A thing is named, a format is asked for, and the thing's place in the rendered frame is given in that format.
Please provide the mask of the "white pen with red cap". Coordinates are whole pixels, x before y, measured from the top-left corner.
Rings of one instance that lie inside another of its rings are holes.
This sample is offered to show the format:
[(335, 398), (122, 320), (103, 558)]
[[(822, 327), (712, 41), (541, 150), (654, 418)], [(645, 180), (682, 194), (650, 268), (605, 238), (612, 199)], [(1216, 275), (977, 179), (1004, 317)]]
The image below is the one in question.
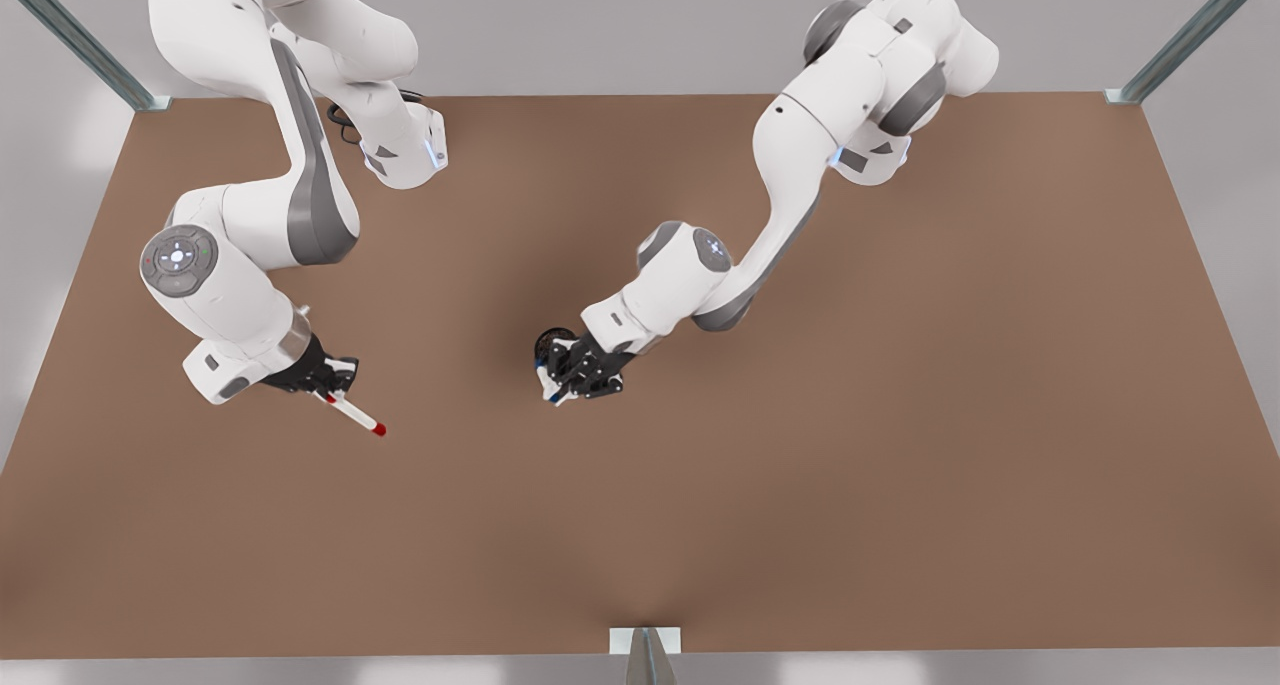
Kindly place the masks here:
[(371, 417), (370, 415), (365, 414), (356, 405), (351, 403), (346, 398), (346, 394), (343, 392), (315, 391), (314, 394), (319, 399), (321, 399), (325, 403), (328, 403), (330, 407), (333, 407), (334, 410), (337, 410), (337, 411), (342, 412), (344, 416), (352, 419), (360, 426), (364, 426), (364, 429), (366, 429), (366, 430), (371, 431), (372, 434), (375, 434), (376, 437), (385, 437), (385, 434), (387, 434), (387, 426), (383, 423), (380, 423), (380, 421), (375, 420), (374, 417)]

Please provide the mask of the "silver frame post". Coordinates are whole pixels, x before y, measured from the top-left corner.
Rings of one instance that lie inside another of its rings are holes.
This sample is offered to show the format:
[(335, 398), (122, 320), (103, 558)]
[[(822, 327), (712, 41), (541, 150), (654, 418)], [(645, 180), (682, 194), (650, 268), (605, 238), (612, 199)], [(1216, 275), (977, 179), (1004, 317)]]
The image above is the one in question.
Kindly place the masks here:
[(1248, 0), (1206, 0), (1126, 85), (1103, 91), (1112, 105), (1140, 105)]
[(151, 93), (60, 0), (17, 1), (134, 111), (169, 110), (172, 97)]
[(677, 685), (669, 656), (681, 652), (680, 627), (609, 630), (609, 654), (627, 656), (625, 685)]

